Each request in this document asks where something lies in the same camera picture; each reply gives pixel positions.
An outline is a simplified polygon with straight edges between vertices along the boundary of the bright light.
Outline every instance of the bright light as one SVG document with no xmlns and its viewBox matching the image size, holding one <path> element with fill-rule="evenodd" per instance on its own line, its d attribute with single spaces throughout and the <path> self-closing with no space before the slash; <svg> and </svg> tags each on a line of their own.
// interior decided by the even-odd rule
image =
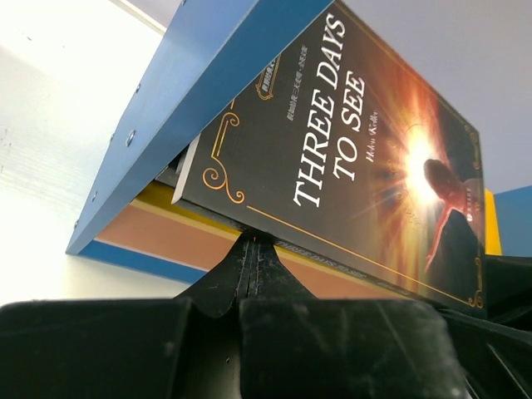
<svg viewBox="0 0 532 399">
<path fill-rule="evenodd" d="M 408 155 L 406 156 L 406 185 L 410 194 L 414 194 L 420 203 L 430 205 L 438 196 L 426 181 L 424 164 L 435 159 L 436 151 L 428 140 L 422 126 L 413 126 L 407 133 Z"/>
</svg>

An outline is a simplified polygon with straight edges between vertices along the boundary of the ceiling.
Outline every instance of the ceiling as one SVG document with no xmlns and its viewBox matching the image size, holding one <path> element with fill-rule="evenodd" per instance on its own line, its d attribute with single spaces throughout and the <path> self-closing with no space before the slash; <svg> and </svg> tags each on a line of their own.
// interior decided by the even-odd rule
<svg viewBox="0 0 532 399">
<path fill-rule="evenodd" d="M 180 4 L 127 1 L 163 26 Z M 532 185 L 530 0 L 345 3 L 480 132 L 489 189 Z"/>
</svg>

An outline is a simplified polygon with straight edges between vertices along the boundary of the bolt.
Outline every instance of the bolt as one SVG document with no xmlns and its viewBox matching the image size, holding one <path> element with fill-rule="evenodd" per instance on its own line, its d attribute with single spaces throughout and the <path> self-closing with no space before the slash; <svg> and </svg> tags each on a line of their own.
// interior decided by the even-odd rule
<svg viewBox="0 0 532 399">
<path fill-rule="evenodd" d="M 130 134 L 127 136 L 127 139 L 126 139 L 126 147 L 130 146 L 131 142 L 133 141 L 133 137 L 135 137 L 135 133 L 136 133 L 135 130 L 130 131 Z"/>
</svg>

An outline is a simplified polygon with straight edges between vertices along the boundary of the book cover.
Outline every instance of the book cover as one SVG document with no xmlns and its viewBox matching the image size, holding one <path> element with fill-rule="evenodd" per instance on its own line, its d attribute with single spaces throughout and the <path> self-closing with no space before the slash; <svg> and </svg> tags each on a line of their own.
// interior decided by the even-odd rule
<svg viewBox="0 0 532 399">
<path fill-rule="evenodd" d="M 474 127 L 335 2 L 190 144 L 174 201 L 483 315 L 484 198 Z"/>
</svg>

